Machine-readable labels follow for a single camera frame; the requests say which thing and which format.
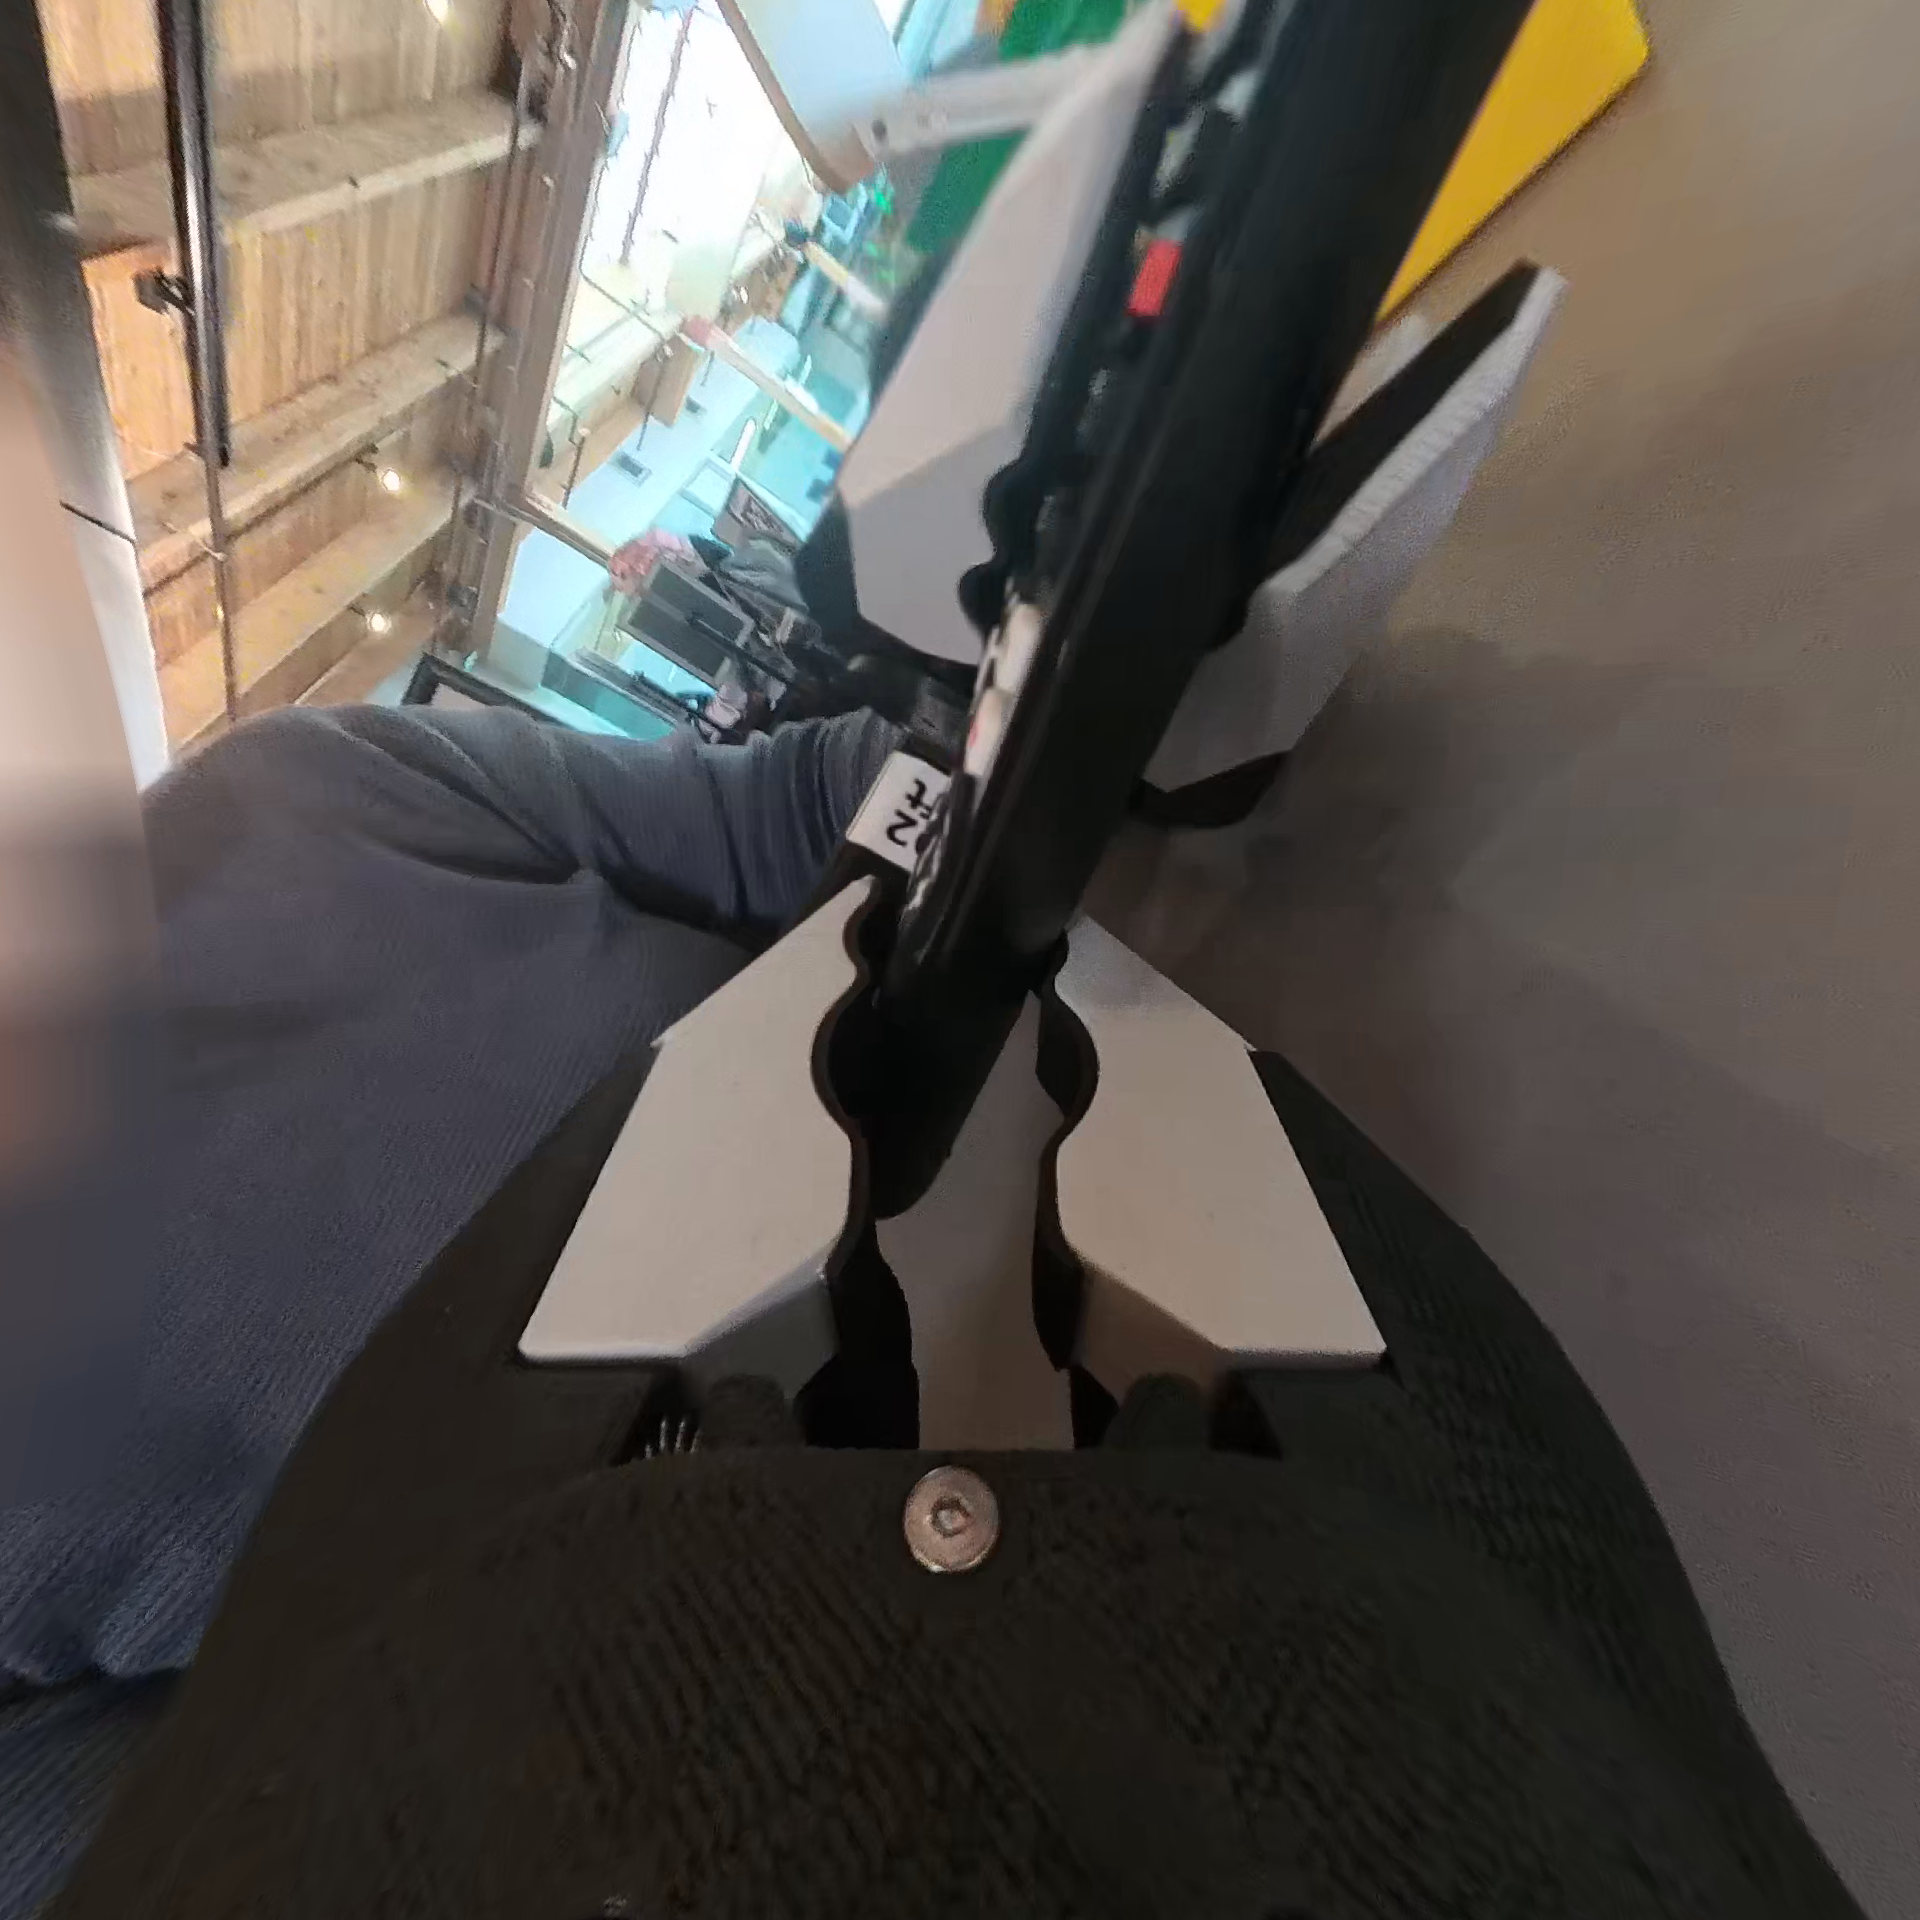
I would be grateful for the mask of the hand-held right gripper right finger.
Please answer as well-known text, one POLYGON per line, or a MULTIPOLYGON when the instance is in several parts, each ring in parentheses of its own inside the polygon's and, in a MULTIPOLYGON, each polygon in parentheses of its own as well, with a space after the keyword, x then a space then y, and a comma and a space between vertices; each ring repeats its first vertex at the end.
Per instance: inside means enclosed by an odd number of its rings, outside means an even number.
POLYGON ((1377 1368, 1386 1336, 1250 1044, 1079 918, 1041 988, 1031 1305, 1074 1432, 1140 1380, 1213 1406, 1247 1376, 1377 1368))

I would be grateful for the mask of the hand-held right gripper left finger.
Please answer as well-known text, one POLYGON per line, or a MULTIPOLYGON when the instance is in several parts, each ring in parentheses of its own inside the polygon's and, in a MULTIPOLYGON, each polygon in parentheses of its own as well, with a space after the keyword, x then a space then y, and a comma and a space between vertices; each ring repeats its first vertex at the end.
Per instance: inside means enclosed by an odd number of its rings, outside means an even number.
POLYGON ((879 904, 874 879, 847 881, 661 1034, 521 1361, 666 1368, 693 1407, 759 1377, 816 1439, 914 1447, 905 1296, 879 1247, 869 1148, 832 1090, 879 904))

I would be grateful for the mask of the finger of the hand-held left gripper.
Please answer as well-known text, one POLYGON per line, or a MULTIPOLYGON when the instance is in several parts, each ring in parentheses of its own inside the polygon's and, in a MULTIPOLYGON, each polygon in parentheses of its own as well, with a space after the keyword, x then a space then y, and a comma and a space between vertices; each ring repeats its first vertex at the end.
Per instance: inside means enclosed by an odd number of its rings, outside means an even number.
POLYGON ((1387 324, 1312 444, 1240 630, 1156 746, 1162 798, 1259 798, 1453 525, 1564 302, 1523 260, 1450 324, 1387 324))
POLYGON ((1167 58, 1167 42, 1085 48, 1001 169, 842 464, 856 613, 923 658, 981 658, 961 583, 993 558, 984 500, 1024 447, 1167 58))

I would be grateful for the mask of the black remote control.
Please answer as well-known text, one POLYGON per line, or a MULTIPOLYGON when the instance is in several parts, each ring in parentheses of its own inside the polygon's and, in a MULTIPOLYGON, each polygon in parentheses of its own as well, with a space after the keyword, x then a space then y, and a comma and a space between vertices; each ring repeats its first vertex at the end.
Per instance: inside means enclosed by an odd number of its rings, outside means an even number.
POLYGON ((1016 517, 969 746, 871 996, 853 1113, 875 1215, 946 1160, 1205 654, 1233 636, 1307 447, 1530 5, 1275 5, 1159 305, 1107 271, 1016 517))

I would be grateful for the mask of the person's upper body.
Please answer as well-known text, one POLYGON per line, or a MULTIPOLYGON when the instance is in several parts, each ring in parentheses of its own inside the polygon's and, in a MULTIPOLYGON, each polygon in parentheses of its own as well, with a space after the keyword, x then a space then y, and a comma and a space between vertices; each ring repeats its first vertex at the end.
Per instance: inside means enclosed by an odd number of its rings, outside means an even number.
POLYGON ((5 1117, 5 1695, 186 1665, 385 1310, 792 898, 714 822, 156 807, 156 974, 5 1117))

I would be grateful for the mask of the yellow plastic bin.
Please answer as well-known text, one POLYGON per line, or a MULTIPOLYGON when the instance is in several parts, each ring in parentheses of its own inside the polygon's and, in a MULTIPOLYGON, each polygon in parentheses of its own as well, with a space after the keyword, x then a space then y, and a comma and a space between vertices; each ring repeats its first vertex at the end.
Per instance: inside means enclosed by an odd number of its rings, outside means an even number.
POLYGON ((1645 62, 1649 32, 1635 1, 1531 5, 1377 319, 1402 309, 1597 121, 1635 84, 1645 62))

